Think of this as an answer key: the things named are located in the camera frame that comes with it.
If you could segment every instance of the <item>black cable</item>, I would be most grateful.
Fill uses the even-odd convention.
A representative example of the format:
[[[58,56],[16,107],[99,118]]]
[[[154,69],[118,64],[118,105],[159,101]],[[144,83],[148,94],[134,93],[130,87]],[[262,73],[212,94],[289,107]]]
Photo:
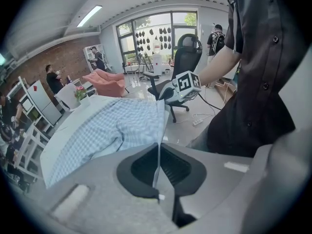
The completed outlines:
[[[201,97],[201,99],[202,99],[205,103],[207,103],[209,106],[212,106],[212,107],[216,108],[217,110],[220,110],[220,111],[221,111],[220,108],[215,107],[215,106],[211,105],[210,103],[208,103],[208,102],[203,98],[203,96],[201,96],[200,94],[198,94],[198,95],[199,95],[199,97]]]

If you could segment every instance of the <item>pink armchair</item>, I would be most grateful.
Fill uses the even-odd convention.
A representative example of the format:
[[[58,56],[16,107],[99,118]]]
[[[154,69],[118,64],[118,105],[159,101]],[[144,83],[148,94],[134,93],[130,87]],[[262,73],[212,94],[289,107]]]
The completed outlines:
[[[125,91],[125,77],[123,74],[113,75],[96,69],[93,73],[82,78],[89,81],[100,96],[122,97]]]

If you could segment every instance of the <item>fluorescent light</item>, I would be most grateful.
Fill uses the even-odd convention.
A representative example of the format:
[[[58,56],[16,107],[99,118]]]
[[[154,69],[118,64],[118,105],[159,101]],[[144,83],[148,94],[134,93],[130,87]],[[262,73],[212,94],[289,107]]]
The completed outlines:
[[[78,24],[77,27],[82,27],[87,20],[89,20],[91,18],[91,16],[93,16],[96,12],[98,12],[100,9],[102,8],[101,5],[97,5],[95,6],[85,17],[84,19],[82,19],[82,21],[80,22],[80,24]]]
[[[0,65],[4,65],[5,63],[5,58],[2,56],[2,54],[0,54]]]

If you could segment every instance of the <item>blue checkered cloth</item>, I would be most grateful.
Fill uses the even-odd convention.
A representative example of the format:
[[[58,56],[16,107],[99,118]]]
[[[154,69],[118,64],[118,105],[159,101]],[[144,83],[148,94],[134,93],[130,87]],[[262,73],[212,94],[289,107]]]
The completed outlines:
[[[51,187],[94,156],[161,143],[163,100],[117,98],[86,120],[70,137],[47,179]]]

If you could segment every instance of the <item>potted plant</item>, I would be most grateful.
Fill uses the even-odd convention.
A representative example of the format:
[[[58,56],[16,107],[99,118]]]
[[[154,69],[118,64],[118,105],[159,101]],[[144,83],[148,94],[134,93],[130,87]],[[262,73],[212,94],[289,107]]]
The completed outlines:
[[[75,98],[81,103],[81,105],[88,106],[90,105],[89,97],[87,91],[83,86],[76,87]]]

